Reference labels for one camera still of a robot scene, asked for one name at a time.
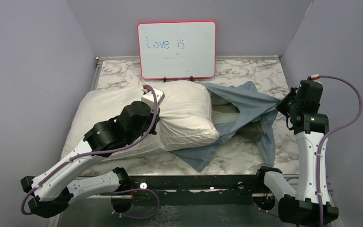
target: marble table top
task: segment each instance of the marble table top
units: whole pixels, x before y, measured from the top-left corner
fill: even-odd
[[[196,80],[224,86],[238,86],[252,81],[259,92],[283,98],[289,88],[279,59],[237,59],[216,61],[216,75],[211,79]],[[140,63],[135,60],[103,61],[96,89],[121,89],[130,86],[163,83],[144,81]],[[279,114],[272,126],[275,144],[275,167],[284,174],[298,173],[298,148],[292,131],[286,127],[285,117]],[[124,160],[104,161],[87,170],[84,176],[96,176],[115,167],[124,167],[130,175],[239,175],[255,174],[263,165],[258,148],[243,137],[234,136],[222,145],[209,165],[197,172],[172,153],[150,155]]]

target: red whiteboard frame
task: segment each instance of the red whiteboard frame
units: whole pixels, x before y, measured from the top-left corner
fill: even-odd
[[[214,58],[214,75],[210,77],[193,77],[193,79],[210,79],[216,74],[216,36],[217,36],[217,25],[214,20],[177,20],[177,21],[156,21],[156,22],[140,22],[137,25],[138,35],[138,57],[140,58],[140,74],[145,80],[163,80],[163,78],[144,78],[143,77],[143,64],[141,62],[141,47],[140,47],[140,34],[138,33],[138,26],[141,24],[168,24],[168,23],[194,23],[194,22],[213,22],[215,24],[215,58]],[[190,79],[190,77],[167,77],[166,79]]]

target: metal frame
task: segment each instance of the metal frame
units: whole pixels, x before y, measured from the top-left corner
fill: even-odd
[[[279,60],[281,56],[217,56],[216,60],[229,60],[229,59],[269,59],[269,60]],[[128,56],[128,57],[97,57],[97,66],[95,69],[93,84],[91,85],[91,90],[95,90],[98,84],[99,76],[102,69],[103,61],[111,60],[138,60],[138,56]],[[298,175],[284,175],[285,178],[298,177]],[[168,200],[165,204],[172,205],[178,204],[182,205],[181,202],[189,199],[196,201],[195,203],[203,204],[242,204],[250,205],[252,204],[253,197],[264,196],[267,192],[262,189],[254,187],[255,175],[198,175],[198,176],[144,176],[144,175],[131,175],[130,178],[134,182],[133,187],[140,187],[141,183],[146,183],[148,188],[154,189],[158,192],[159,198],[162,200]],[[290,185],[296,189],[297,183],[290,183]],[[204,193],[189,193],[189,190],[202,190]],[[331,185],[328,182],[328,189],[331,198],[331,205],[336,206],[333,197],[333,191]],[[141,198],[144,198],[143,202],[145,205],[152,205],[152,198],[149,194],[142,194]],[[233,197],[243,195],[247,200],[241,203],[241,197],[238,199],[233,199]],[[128,195],[108,195],[101,194],[96,196],[91,196],[90,198],[116,198],[116,199],[130,199]],[[52,217],[48,220],[47,227],[56,227],[59,223],[60,215]],[[339,218],[331,223],[332,227],[343,227],[341,218]]]

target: whiteboard stand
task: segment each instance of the whiteboard stand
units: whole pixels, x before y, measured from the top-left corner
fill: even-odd
[[[145,22],[137,30],[143,79],[166,82],[214,77],[214,21]]]

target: pillow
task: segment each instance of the pillow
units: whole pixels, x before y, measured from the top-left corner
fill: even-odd
[[[134,147],[112,154],[108,159],[195,148],[211,144],[219,133],[211,122],[211,99],[207,89],[190,81],[155,83],[164,92],[156,135],[148,135]],[[119,115],[133,101],[141,100],[141,86],[90,91],[81,101],[61,158],[70,153],[95,123]]]

